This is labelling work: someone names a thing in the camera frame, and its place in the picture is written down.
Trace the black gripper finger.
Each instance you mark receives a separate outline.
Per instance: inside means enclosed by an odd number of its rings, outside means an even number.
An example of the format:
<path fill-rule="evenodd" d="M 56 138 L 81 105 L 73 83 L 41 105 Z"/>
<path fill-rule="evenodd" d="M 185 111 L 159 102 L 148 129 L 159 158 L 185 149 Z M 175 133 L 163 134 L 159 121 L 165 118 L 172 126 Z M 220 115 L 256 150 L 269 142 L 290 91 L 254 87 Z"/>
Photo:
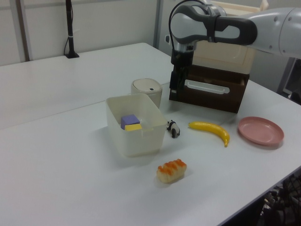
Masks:
<path fill-rule="evenodd" d="M 186 77 L 189 73 L 189 68 L 188 67 L 182 67 L 179 70 L 179 89 L 183 89 L 185 85 L 185 80 Z"/>
<path fill-rule="evenodd" d="M 178 88 L 178 72 L 176 67 L 174 66 L 173 71 L 171 72 L 170 90 L 172 93 L 177 93 L 177 88 Z"/>

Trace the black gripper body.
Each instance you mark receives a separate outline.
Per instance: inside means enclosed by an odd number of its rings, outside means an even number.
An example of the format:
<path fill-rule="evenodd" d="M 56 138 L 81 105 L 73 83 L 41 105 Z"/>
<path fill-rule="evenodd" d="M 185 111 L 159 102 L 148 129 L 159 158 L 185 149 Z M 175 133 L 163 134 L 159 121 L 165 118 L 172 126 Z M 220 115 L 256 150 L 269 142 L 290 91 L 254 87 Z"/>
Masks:
<path fill-rule="evenodd" d="M 180 52 L 172 49 L 171 63 L 175 68 L 188 67 L 192 65 L 193 62 L 193 51 Z"/>

